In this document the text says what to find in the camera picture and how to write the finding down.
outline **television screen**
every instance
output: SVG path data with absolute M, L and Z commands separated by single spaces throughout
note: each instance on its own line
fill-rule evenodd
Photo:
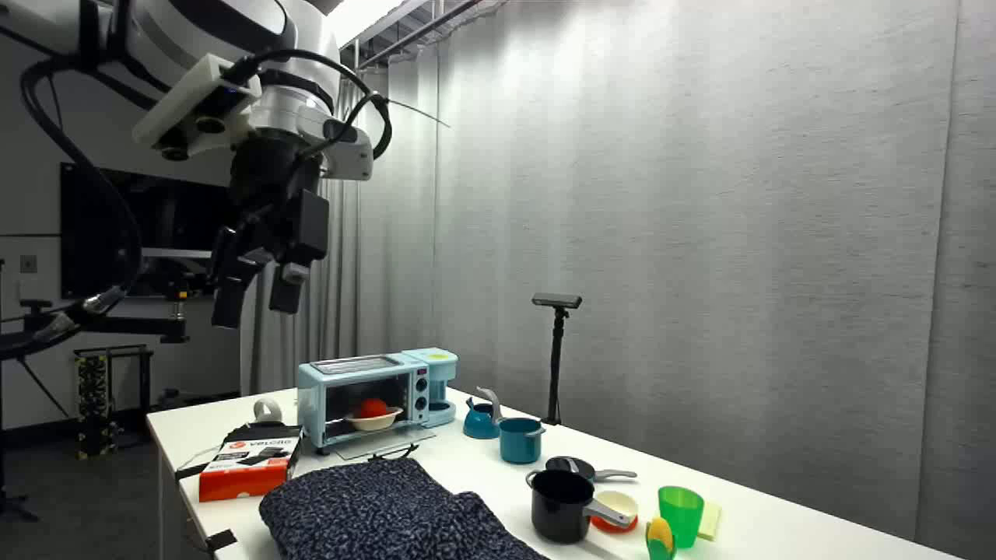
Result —
M 142 275 L 130 296 L 157 296 L 164 277 L 182 275 L 194 288 L 218 229 L 238 213 L 224 186 L 101 169 L 118 188 L 141 231 Z M 76 165 L 61 168 L 62 297 L 88 297 L 111 282 L 119 225 Z

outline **light blue toaster oven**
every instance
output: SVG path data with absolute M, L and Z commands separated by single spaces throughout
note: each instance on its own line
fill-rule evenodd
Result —
M 363 437 L 370 432 L 356 429 L 348 417 L 365 399 L 381 399 L 402 409 L 385 429 L 439 425 L 452 420 L 450 412 L 440 421 L 439 407 L 452 409 L 442 398 L 455 371 L 456 355 L 436 348 L 301 364 L 298 423 L 318 448 Z

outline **box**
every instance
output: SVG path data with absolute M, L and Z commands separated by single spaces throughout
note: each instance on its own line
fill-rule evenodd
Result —
M 200 501 L 262 496 L 294 475 L 298 425 L 248 425 L 233 430 L 200 473 Z

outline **bowl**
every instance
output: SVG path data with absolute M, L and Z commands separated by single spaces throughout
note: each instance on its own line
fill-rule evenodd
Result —
M 622 492 L 616 492 L 615 490 L 606 490 L 596 494 L 595 500 L 607 505 L 619 513 L 632 515 L 632 523 L 629 524 L 629 527 L 616 527 L 600 517 L 592 517 L 593 525 L 607 533 L 629 533 L 636 528 L 636 524 L 638 522 L 636 511 L 638 510 L 638 507 L 636 506 L 636 500 L 632 499 L 631 496 L 623 494 Z
M 391 407 L 387 409 L 387 414 L 383 416 L 361 419 L 357 418 L 353 413 L 349 413 L 346 415 L 346 420 L 349 420 L 353 424 L 353 427 L 359 431 L 376 431 L 393 424 L 394 418 L 402 412 L 404 412 L 404 409 L 401 407 Z

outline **green cup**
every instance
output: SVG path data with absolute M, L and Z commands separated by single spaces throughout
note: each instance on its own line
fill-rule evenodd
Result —
M 695 544 L 698 524 L 702 522 L 702 496 L 680 486 L 665 486 L 657 491 L 660 516 L 671 526 L 674 547 L 688 548 Z

